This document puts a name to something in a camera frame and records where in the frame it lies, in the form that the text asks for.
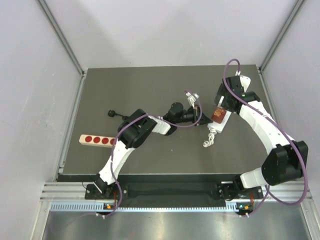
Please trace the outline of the white power strip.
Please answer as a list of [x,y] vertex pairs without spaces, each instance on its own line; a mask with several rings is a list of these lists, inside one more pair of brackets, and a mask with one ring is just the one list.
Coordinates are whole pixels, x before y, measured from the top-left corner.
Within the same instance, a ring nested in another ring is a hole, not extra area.
[[207,128],[209,130],[208,139],[203,142],[203,147],[208,148],[214,144],[216,134],[220,134],[223,131],[231,114],[232,113],[230,111],[226,111],[226,115],[221,124],[213,121],[212,123],[209,123],[207,125]]

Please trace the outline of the red cube plug adapter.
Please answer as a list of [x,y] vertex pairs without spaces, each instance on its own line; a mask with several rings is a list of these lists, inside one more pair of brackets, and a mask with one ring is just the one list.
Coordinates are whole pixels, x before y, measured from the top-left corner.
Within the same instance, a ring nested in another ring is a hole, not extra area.
[[216,107],[212,114],[212,121],[218,124],[221,124],[227,114],[227,111],[221,107]]

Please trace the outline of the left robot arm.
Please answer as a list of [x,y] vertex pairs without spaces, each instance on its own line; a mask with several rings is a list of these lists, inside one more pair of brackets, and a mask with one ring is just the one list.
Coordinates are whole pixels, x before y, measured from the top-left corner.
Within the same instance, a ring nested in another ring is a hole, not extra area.
[[169,136],[181,123],[191,123],[190,126],[212,123],[201,106],[194,104],[188,109],[180,102],[174,102],[164,116],[148,115],[142,109],[136,110],[130,116],[123,116],[123,123],[118,128],[118,134],[111,144],[111,154],[105,166],[87,185],[87,199],[107,199],[114,192],[118,175],[129,155],[139,148],[151,133]]

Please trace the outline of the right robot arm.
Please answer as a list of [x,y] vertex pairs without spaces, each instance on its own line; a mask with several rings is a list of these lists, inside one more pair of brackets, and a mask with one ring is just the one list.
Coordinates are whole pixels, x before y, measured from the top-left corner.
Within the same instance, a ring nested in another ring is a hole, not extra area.
[[217,107],[213,122],[208,124],[211,134],[221,133],[235,113],[248,123],[264,145],[267,158],[262,166],[232,181],[233,192],[239,198],[249,195],[252,188],[276,186],[303,177],[309,150],[304,141],[295,141],[279,129],[257,94],[247,90],[250,83],[250,78],[242,75],[224,79],[214,100]]

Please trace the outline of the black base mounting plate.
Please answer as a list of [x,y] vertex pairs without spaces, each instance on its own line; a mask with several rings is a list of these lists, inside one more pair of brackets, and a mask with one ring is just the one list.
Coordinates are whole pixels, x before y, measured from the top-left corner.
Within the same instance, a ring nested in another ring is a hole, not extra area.
[[94,184],[89,184],[85,198],[88,200],[117,198],[122,193],[123,199],[133,199],[140,196],[205,196],[215,200],[223,199],[262,199],[261,187],[254,187],[237,192],[231,183],[214,182],[131,182],[121,183],[121,189],[113,184],[106,193],[101,193]]

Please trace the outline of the wooden power strip red sockets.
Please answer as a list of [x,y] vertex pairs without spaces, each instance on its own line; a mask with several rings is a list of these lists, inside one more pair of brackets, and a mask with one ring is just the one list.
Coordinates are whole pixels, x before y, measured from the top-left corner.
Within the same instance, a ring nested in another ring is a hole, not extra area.
[[115,138],[109,136],[82,134],[79,137],[79,143],[85,146],[111,148]]

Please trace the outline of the right aluminium frame post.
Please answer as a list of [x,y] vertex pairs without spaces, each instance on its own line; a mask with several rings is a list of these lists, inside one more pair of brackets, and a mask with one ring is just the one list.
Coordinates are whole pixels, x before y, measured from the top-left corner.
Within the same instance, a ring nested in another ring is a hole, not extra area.
[[[266,97],[271,110],[271,116],[277,124],[277,129],[289,136],[292,132],[286,124],[297,121],[298,110],[294,108],[296,100],[295,92],[299,90],[299,64],[295,59],[295,48],[290,47],[292,40],[290,31],[306,1],[296,0],[288,16],[285,18],[279,32],[276,35],[266,57],[262,61],[259,74],[265,88]],[[294,147],[302,155],[308,153],[308,147],[294,139],[293,145],[284,143],[277,145],[271,151],[263,164],[262,170],[270,177],[273,185],[296,180],[303,176],[303,161],[299,161]]]

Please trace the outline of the aluminium frame post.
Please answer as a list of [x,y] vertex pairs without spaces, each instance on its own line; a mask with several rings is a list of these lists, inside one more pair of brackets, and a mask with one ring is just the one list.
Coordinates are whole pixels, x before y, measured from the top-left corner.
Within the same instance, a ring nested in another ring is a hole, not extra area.
[[[296,100],[295,92],[299,90],[299,64],[295,59],[295,48],[290,47],[292,40],[290,31],[306,1],[296,0],[288,16],[285,18],[279,32],[276,35],[266,57],[262,61],[259,74],[265,88],[266,97],[271,110],[271,116],[277,124],[277,129],[289,136],[292,132],[286,124],[297,121],[298,110],[294,108]],[[294,147],[302,155],[308,153],[308,147],[294,139],[293,145],[284,143],[277,145],[271,151],[263,164],[262,170],[270,177],[273,185],[296,180],[303,176],[303,161],[299,161]]]
[[71,141],[72,132],[74,129],[74,124],[76,120],[76,115],[79,109],[80,99],[83,93],[84,83],[86,79],[87,71],[84,70],[79,63],[76,55],[74,54],[74,51],[72,50],[65,34],[63,33],[61,27],[59,26],[58,21],[54,17],[54,14],[52,13],[50,6],[45,0],[37,0],[36,3],[38,4],[39,8],[43,12],[45,18],[47,19],[48,23],[50,24],[54,34],[56,35],[58,41],[60,42],[61,47],[65,51],[66,55],[68,56],[69,60],[71,61],[73,67],[75,68],[79,80],[77,83],[77,88],[75,91],[75,95],[72,101],[69,117],[67,120],[66,130],[63,137],[62,146],[60,149],[60,153],[58,156],[58,162],[57,166],[55,168],[55,173],[53,175],[53,182],[56,182],[60,173],[63,172],[66,162],[66,157],[68,153],[68,148]]

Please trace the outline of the left aluminium frame post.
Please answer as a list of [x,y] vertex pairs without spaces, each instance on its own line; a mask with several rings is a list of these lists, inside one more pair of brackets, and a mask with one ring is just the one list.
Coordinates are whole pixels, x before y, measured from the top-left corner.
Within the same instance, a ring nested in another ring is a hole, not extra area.
[[56,182],[60,173],[63,172],[66,162],[66,157],[68,153],[68,148],[71,141],[72,132],[74,129],[74,124],[76,120],[76,115],[79,109],[80,99],[83,93],[84,83],[86,79],[87,71],[84,70],[79,63],[76,55],[74,54],[74,51],[72,50],[65,34],[63,33],[61,27],[59,26],[58,21],[54,17],[54,14],[52,13],[50,6],[45,0],[37,0],[36,3],[38,4],[39,8],[43,12],[45,18],[47,19],[48,23],[50,24],[54,34],[56,35],[58,41],[60,42],[61,47],[65,51],[66,55],[68,56],[69,60],[71,61],[73,67],[75,68],[79,80],[77,83],[77,88],[75,91],[75,95],[72,101],[69,117],[67,120],[66,130],[63,137],[62,146],[60,149],[60,153],[58,156],[58,162],[57,166],[55,168],[55,173],[53,175],[53,182]]

